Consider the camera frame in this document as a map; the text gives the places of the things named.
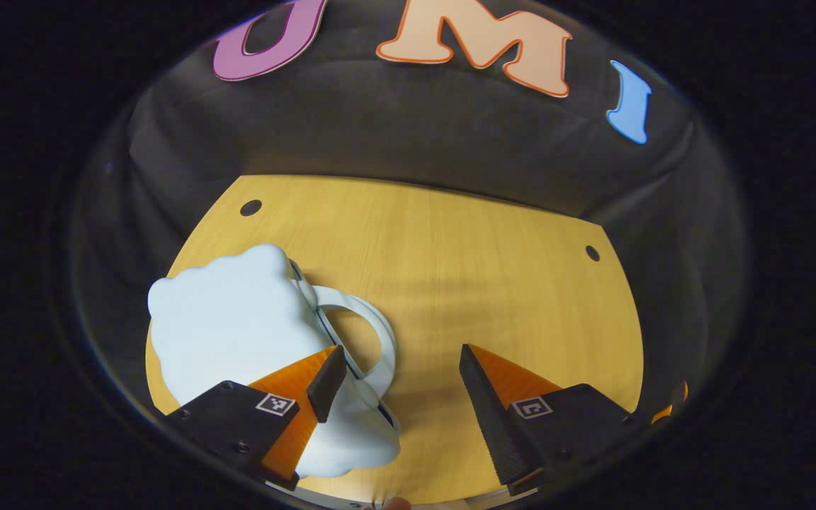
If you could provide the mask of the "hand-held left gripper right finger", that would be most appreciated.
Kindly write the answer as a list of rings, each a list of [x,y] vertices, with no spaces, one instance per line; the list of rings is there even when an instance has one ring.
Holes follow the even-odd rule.
[[[560,387],[473,344],[463,345],[459,371],[499,483],[512,496],[579,484],[654,422],[592,385]]]

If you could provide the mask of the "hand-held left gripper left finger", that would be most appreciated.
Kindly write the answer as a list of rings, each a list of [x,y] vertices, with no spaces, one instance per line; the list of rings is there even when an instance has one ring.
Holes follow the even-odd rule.
[[[298,462],[345,375],[343,346],[330,346],[248,385],[221,381],[163,421],[246,477],[293,490]]]

